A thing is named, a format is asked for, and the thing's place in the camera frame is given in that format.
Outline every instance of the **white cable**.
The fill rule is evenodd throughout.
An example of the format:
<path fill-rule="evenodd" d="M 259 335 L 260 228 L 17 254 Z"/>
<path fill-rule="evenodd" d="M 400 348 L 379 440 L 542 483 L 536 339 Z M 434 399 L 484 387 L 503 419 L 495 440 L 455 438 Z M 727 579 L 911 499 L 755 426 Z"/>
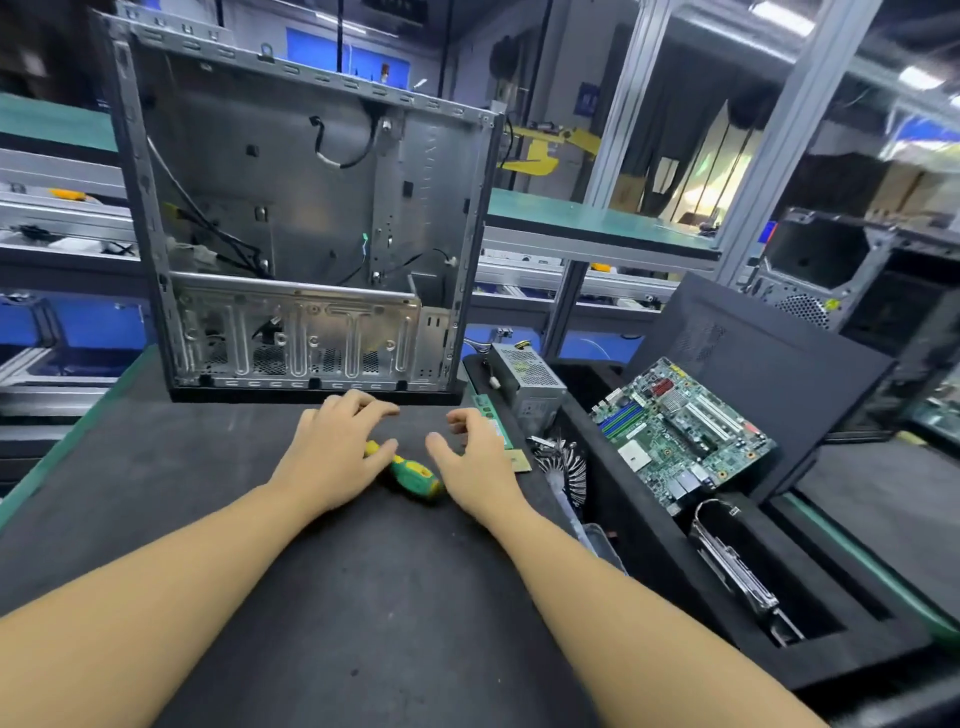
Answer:
<path fill-rule="evenodd" d="M 607 353 L 607 350 L 604 349 L 604 348 L 603 348 L 602 346 L 600 346 L 599 344 L 597 344 L 595 341 L 593 341 L 593 339 L 582 339 L 582 341 L 586 341 L 588 344 L 592 344 L 592 345 L 595 346 L 597 349 L 599 349 L 599 350 L 603 353 L 603 355 L 606 356 L 608 359 L 611 358 L 610 355 Z"/>

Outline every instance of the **screwdriver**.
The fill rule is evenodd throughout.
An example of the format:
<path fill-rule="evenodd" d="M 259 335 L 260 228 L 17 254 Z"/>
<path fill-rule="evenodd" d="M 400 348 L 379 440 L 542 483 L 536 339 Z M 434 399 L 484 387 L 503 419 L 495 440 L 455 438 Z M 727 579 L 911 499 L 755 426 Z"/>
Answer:
<path fill-rule="evenodd" d="M 373 440 L 367 441 L 365 454 L 373 455 L 380 446 Z M 413 460 L 406 460 L 394 455 L 394 462 L 390 464 L 390 472 L 394 474 L 396 482 L 415 496 L 427 500 L 438 496 L 444 490 L 443 483 L 427 470 L 423 465 Z"/>

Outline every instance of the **black workbench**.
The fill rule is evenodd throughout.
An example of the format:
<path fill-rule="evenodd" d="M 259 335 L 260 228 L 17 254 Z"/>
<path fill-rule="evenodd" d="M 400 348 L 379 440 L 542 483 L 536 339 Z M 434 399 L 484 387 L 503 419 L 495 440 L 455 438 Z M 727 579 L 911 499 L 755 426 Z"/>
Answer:
<path fill-rule="evenodd" d="M 0 506 L 15 508 L 0 530 L 0 614 L 264 482 L 300 410 L 173 404 L 156 353 L 144 354 Z M 429 462 L 423 439 L 445 431 L 444 412 L 404 407 L 374 436 Z M 519 481 L 564 523 L 539 473 Z M 280 555 L 157 725 L 596 722 L 489 534 L 449 497 L 424 505 L 377 482 Z"/>

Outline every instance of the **forearm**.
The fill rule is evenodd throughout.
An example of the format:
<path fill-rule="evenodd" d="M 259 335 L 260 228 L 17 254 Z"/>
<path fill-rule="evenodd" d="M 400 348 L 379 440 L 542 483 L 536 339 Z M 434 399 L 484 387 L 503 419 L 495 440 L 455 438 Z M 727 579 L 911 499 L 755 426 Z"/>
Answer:
<path fill-rule="evenodd" d="M 823 725 L 736 649 L 529 507 L 491 532 L 609 725 Z"/>
<path fill-rule="evenodd" d="M 304 526 L 261 486 L 0 619 L 0 726 L 148 725 Z"/>

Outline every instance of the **computer tower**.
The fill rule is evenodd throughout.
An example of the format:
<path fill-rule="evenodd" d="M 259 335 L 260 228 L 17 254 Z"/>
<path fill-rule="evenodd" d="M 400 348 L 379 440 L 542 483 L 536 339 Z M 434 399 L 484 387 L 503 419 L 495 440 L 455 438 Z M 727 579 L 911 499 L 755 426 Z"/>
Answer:
<path fill-rule="evenodd" d="M 960 236 L 950 231 L 794 209 L 745 291 L 897 359 L 832 442 L 889 437 L 960 352 Z"/>
<path fill-rule="evenodd" d="M 502 115 L 120 10 L 92 22 L 172 397 L 459 402 Z"/>

